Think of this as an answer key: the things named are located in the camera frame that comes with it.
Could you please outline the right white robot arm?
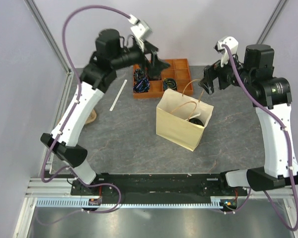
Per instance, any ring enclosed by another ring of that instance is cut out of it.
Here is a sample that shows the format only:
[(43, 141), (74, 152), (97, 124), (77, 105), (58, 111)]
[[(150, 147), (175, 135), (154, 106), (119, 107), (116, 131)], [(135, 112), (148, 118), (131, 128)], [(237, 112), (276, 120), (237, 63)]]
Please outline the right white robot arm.
[(222, 172), (218, 191), (229, 195), (242, 186), (267, 191), (297, 185), (298, 163), (290, 124), (291, 87), (285, 78), (273, 76), (274, 49), (264, 44), (248, 45), (243, 63), (227, 43), (218, 43), (215, 50), (223, 57), (204, 68), (199, 86), (209, 95), (214, 92), (215, 79), (221, 90), (231, 85), (241, 87), (259, 118), (265, 152), (262, 167)]

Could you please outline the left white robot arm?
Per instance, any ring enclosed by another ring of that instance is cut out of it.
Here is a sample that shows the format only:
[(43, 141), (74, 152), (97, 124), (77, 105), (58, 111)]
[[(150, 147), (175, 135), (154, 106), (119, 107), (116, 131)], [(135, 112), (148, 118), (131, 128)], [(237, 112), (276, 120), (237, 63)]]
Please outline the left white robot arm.
[(87, 150), (78, 145), (78, 138), (91, 111), (101, 100), (110, 84), (116, 79), (116, 71), (139, 65), (150, 77), (158, 76), (169, 63), (157, 56), (158, 48), (147, 41), (150, 30), (132, 30), (133, 44), (122, 47), (120, 33), (106, 29), (95, 40), (96, 50), (83, 69), (75, 95), (59, 124), (50, 133), (41, 135), (41, 142), (64, 161), (82, 183), (82, 190), (94, 195), (99, 190), (96, 173), (88, 163)]

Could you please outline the kraft paper bag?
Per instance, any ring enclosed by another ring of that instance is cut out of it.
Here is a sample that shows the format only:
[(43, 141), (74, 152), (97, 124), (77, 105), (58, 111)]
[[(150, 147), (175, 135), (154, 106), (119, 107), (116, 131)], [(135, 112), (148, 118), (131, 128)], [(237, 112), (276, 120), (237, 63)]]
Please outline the kraft paper bag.
[[(194, 151), (213, 114), (214, 106), (172, 89), (165, 90), (156, 107), (156, 134), (190, 151)], [(198, 119), (204, 127), (187, 121), (201, 113)]]

